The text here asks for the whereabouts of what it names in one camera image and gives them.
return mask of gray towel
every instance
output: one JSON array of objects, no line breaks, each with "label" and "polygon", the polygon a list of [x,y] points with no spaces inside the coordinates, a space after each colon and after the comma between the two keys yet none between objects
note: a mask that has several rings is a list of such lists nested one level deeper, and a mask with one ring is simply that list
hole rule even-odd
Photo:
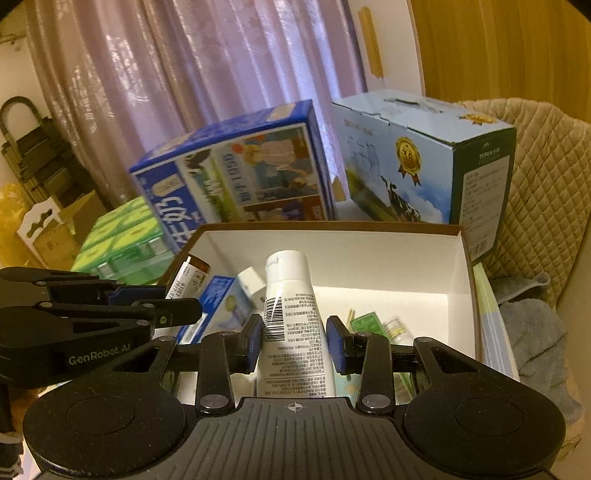
[{"label": "gray towel", "polygon": [[521,382],[552,400],[562,412],[567,425],[576,422],[583,407],[566,388],[566,328],[556,312],[545,302],[524,298],[537,296],[549,278],[500,278],[491,282]]}]

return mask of curtain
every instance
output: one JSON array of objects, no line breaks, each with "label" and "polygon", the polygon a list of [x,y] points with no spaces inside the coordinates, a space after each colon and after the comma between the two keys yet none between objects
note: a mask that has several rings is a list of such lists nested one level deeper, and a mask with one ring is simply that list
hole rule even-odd
[{"label": "curtain", "polygon": [[135,196],[127,169],[161,142],[242,113],[314,100],[345,185],[332,99],[361,92],[340,0],[26,0],[52,115],[99,188]]}]

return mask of beige quilted fabric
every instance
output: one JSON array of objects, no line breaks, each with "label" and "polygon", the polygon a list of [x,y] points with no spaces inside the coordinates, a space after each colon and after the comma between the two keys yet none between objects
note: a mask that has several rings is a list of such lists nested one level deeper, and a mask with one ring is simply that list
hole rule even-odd
[{"label": "beige quilted fabric", "polygon": [[517,151],[509,200],[489,278],[545,271],[554,306],[579,251],[591,209],[591,125],[558,107],[520,98],[462,102],[513,124]]}]

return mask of gold medal emblem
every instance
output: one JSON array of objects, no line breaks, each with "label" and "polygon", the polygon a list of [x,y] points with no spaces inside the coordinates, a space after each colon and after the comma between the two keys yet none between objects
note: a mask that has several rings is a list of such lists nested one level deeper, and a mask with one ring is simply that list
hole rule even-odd
[{"label": "gold medal emblem", "polygon": [[472,125],[495,124],[496,118],[484,113],[467,113],[460,117],[461,120],[472,120]]},{"label": "gold medal emblem", "polygon": [[421,154],[410,138],[400,137],[396,140],[396,155],[400,162],[398,171],[402,174],[402,177],[404,178],[408,173],[412,177],[413,183],[420,185],[418,172],[421,170]]}]

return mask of wooden panel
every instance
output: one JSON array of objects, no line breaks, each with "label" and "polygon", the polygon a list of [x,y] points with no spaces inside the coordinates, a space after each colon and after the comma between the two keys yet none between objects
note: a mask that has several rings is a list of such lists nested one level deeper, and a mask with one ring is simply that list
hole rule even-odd
[{"label": "wooden panel", "polygon": [[517,96],[591,121],[591,26],[566,0],[409,2],[427,96]]}]

